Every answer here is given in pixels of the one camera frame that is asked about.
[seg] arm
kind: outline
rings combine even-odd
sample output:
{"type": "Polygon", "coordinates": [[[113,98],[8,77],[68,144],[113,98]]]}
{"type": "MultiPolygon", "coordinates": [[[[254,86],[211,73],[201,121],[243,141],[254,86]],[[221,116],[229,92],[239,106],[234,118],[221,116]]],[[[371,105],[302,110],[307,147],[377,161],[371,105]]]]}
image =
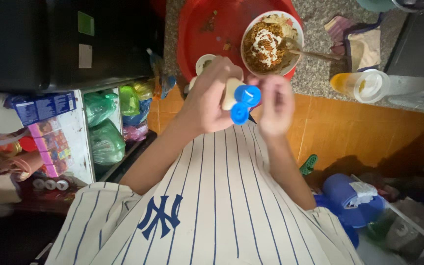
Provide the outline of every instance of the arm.
{"type": "Polygon", "coordinates": [[[262,90],[263,113],[259,127],[268,147],[271,176],[302,209],[315,208],[315,198],[299,171],[286,138],[295,108],[291,84],[279,75],[261,80],[252,78],[249,82],[262,90]]]}
{"type": "Polygon", "coordinates": [[[145,194],[163,179],[181,150],[192,139],[232,125],[230,114],[220,106],[229,77],[243,80],[243,70],[233,65],[230,59],[217,56],[197,78],[181,111],[140,155],[120,184],[129,186],[137,194],[145,194]]]}

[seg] cloth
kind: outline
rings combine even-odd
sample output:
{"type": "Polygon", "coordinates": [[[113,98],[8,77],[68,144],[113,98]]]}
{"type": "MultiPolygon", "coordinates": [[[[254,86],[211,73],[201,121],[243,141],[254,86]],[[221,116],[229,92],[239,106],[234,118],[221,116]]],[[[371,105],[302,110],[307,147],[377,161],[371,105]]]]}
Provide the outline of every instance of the cloth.
{"type": "Polygon", "coordinates": [[[351,71],[362,72],[377,68],[381,63],[381,29],[379,26],[348,34],[348,55],[351,71]]]}
{"type": "Polygon", "coordinates": [[[268,172],[256,124],[200,135],[143,196],[79,190],[46,264],[363,264],[335,215],[268,172]]]}
{"type": "Polygon", "coordinates": [[[348,205],[351,208],[357,208],[361,203],[368,203],[372,201],[374,196],[377,196],[377,189],[371,184],[351,182],[350,186],[357,194],[357,197],[353,198],[348,205]]]}
{"type": "Polygon", "coordinates": [[[333,41],[333,47],[331,47],[331,50],[334,54],[345,55],[345,30],[353,26],[356,26],[353,21],[340,15],[335,16],[332,20],[330,20],[330,22],[325,24],[324,28],[333,41]]]}

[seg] hand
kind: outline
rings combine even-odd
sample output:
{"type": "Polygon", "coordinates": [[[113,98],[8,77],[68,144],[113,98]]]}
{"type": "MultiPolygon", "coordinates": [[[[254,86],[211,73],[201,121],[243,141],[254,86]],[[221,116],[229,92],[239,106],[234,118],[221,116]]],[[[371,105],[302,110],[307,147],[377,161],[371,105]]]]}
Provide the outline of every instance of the hand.
{"type": "Polygon", "coordinates": [[[294,95],[289,80],[280,75],[250,77],[248,83],[262,92],[263,113],[258,122],[264,139],[285,136],[295,110],[294,95]]]}
{"type": "Polygon", "coordinates": [[[197,77],[176,119],[194,137],[226,129],[233,124],[229,111],[222,110],[221,98],[227,79],[243,80],[243,70],[227,57],[217,56],[197,77]]]}

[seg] green sticker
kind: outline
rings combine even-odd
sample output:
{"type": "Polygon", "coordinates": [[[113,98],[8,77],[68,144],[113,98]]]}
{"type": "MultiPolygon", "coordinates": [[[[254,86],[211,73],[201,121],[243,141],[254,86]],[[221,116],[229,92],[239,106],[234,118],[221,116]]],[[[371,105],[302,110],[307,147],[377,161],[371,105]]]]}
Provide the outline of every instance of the green sticker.
{"type": "Polygon", "coordinates": [[[78,32],[94,36],[94,18],[78,11],[78,32]]]}

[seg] new york yankees logo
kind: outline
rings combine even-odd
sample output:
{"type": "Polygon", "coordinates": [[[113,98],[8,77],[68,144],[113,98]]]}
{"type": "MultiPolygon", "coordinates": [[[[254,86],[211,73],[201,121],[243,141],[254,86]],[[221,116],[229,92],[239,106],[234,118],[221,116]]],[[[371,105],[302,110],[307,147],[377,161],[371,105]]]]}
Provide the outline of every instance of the new york yankees logo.
{"type": "Polygon", "coordinates": [[[143,218],[143,220],[141,222],[138,223],[137,228],[139,228],[140,230],[144,229],[145,226],[148,224],[148,222],[150,222],[150,217],[152,215],[152,211],[155,210],[156,215],[155,218],[153,218],[152,222],[150,223],[150,225],[147,227],[147,229],[145,229],[144,231],[142,231],[143,236],[148,240],[148,238],[150,237],[150,232],[152,231],[153,227],[158,223],[158,221],[161,221],[161,238],[164,237],[165,235],[167,235],[170,231],[170,229],[168,228],[168,226],[166,226],[166,221],[168,220],[168,222],[170,222],[171,226],[173,228],[176,228],[176,226],[178,226],[180,224],[180,220],[178,219],[178,215],[176,214],[176,210],[182,200],[182,196],[179,194],[176,194],[176,198],[174,199],[173,202],[173,206],[171,208],[171,216],[167,215],[164,212],[164,207],[166,205],[166,200],[168,199],[169,196],[161,196],[161,203],[160,203],[160,207],[156,207],[155,205],[155,201],[153,201],[153,197],[150,199],[150,201],[148,202],[148,205],[146,206],[146,214],[145,217],[143,218]]]}

